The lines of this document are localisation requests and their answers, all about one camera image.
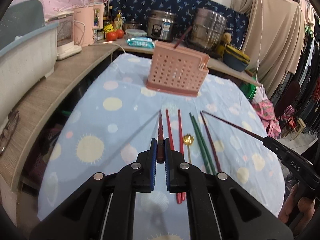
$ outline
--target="blue bowl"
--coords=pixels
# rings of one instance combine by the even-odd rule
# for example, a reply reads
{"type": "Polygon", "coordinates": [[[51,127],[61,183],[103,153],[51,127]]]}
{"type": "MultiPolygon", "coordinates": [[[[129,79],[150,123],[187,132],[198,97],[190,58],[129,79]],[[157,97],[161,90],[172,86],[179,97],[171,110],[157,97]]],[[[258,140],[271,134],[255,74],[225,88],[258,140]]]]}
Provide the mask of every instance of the blue bowl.
{"type": "Polygon", "coordinates": [[[248,66],[248,63],[244,63],[243,61],[235,58],[234,56],[232,56],[231,54],[229,54],[228,52],[224,51],[223,53],[223,62],[231,67],[232,69],[242,72],[246,69],[246,67],[248,66]]]}

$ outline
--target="stainless steel pot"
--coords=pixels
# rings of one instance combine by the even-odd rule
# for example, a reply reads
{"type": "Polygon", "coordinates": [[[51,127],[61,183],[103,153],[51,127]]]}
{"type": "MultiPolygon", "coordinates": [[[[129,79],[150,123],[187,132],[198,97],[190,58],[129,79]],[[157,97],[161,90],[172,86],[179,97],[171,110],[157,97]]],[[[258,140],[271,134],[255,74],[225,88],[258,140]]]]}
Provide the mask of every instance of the stainless steel pot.
{"type": "Polygon", "coordinates": [[[207,9],[198,8],[190,41],[204,49],[211,49],[220,43],[226,30],[227,19],[207,9]]]}
{"type": "Polygon", "coordinates": [[[151,11],[147,26],[148,37],[171,42],[176,19],[177,15],[175,13],[158,10],[151,11]]]}
{"type": "Polygon", "coordinates": [[[125,22],[123,24],[123,31],[125,33],[125,31],[127,29],[136,29],[136,30],[141,30],[142,29],[142,24],[141,23],[138,23],[138,22],[135,22],[134,19],[131,19],[130,22],[125,22]]]}

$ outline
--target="green chopstick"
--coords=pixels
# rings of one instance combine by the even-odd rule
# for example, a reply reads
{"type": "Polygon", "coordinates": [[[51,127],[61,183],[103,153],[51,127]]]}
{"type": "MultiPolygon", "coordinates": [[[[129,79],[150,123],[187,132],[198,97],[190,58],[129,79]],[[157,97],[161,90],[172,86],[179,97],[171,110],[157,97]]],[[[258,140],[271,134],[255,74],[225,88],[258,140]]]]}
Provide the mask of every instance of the green chopstick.
{"type": "Polygon", "coordinates": [[[205,171],[206,171],[206,173],[211,174],[209,163],[208,163],[208,160],[207,160],[207,157],[206,157],[206,153],[205,153],[205,150],[204,150],[204,145],[202,143],[201,136],[199,135],[198,130],[196,128],[195,119],[193,118],[191,113],[189,113],[189,115],[190,115],[190,118],[191,118],[193,129],[195,130],[195,134],[196,134],[196,138],[197,138],[197,141],[198,141],[198,144],[199,144],[201,156],[202,156],[202,159],[203,159],[203,162],[204,162],[205,171]]]}
{"type": "Polygon", "coordinates": [[[194,121],[195,121],[196,128],[198,129],[198,133],[199,133],[199,135],[200,135],[201,141],[202,141],[202,143],[203,143],[203,145],[204,145],[204,150],[205,150],[207,159],[209,160],[209,165],[210,165],[212,174],[213,174],[213,175],[216,175],[217,173],[216,173],[216,170],[215,170],[215,168],[214,168],[214,165],[213,165],[213,162],[212,162],[212,158],[211,158],[210,153],[209,153],[209,149],[208,149],[208,147],[207,147],[207,145],[206,145],[206,143],[205,143],[205,141],[204,141],[204,138],[203,138],[203,136],[202,136],[201,130],[200,130],[200,128],[199,128],[199,126],[198,126],[198,123],[197,123],[197,121],[196,121],[196,119],[195,119],[194,116],[193,116],[193,119],[194,119],[194,121]]]}

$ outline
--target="finger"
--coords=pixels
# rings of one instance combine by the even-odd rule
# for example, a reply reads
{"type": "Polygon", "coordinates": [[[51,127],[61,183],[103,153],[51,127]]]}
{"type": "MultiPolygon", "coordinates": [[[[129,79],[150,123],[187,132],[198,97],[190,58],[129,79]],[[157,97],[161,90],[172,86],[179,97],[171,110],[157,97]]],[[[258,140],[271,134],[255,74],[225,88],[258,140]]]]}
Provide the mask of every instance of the finger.
{"type": "Polygon", "coordinates": [[[315,202],[308,198],[301,198],[298,202],[298,208],[304,213],[302,219],[295,227],[293,233],[297,235],[307,226],[315,213],[315,202]]]}
{"type": "Polygon", "coordinates": [[[306,214],[310,209],[315,208],[315,201],[306,197],[302,197],[298,202],[300,212],[306,214]]]}
{"type": "Polygon", "coordinates": [[[290,195],[294,197],[297,193],[297,190],[298,190],[298,183],[291,188],[290,195]]]}
{"type": "Polygon", "coordinates": [[[291,193],[287,200],[285,201],[285,214],[286,216],[290,215],[292,213],[292,210],[294,208],[294,196],[296,195],[298,191],[298,184],[294,185],[291,189],[291,193]]]}
{"type": "Polygon", "coordinates": [[[295,184],[292,188],[291,188],[291,192],[289,197],[287,198],[287,200],[284,202],[281,211],[278,215],[279,220],[282,223],[286,223],[288,222],[289,219],[289,215],[292,212],[292,209],[294,208],[293,206],[293,202],[294,202],[294,196],[296,195],[298,190],[298,184],[295,184]]]}

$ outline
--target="light blue tablecloth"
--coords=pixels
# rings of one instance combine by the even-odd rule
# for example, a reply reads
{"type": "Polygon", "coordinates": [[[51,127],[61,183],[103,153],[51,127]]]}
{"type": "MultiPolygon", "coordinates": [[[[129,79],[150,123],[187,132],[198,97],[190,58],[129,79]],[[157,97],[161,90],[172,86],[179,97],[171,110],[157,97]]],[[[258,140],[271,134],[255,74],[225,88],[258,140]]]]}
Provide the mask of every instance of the light blue tablecloth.
{"type": "MultiPolygon", "coordinates": [[[[134,162],[139,152],[148,150],[151,139],[157,138],[159,109],[165,138],[165,110],[169,110],[175,150],[179,150],[178,109],[183,134],[195,134],[191,112],[200,122],[209,149],[200,110],[267,136],[254,109],[231,81],[208,75],[197,98],[155,92],[144,85],[150,62],[131,54],[119,56],[79,101],[45,171],[38,200],[40,220],[95,172],[118,172],[134,162]]],[[[212,117],[206,118],[222,170],[277,215],[285,185],[276,155],[245,133],[212,117]]],[[[204,171],[196,139],[190,149],[192,163],[204,171]]],[[[164,164],[158,164],[155,190],[136,196],[133,239],[189,239],[188,227],[186,202],[178,205],[175,194],[166,191],[164,164]]]]}

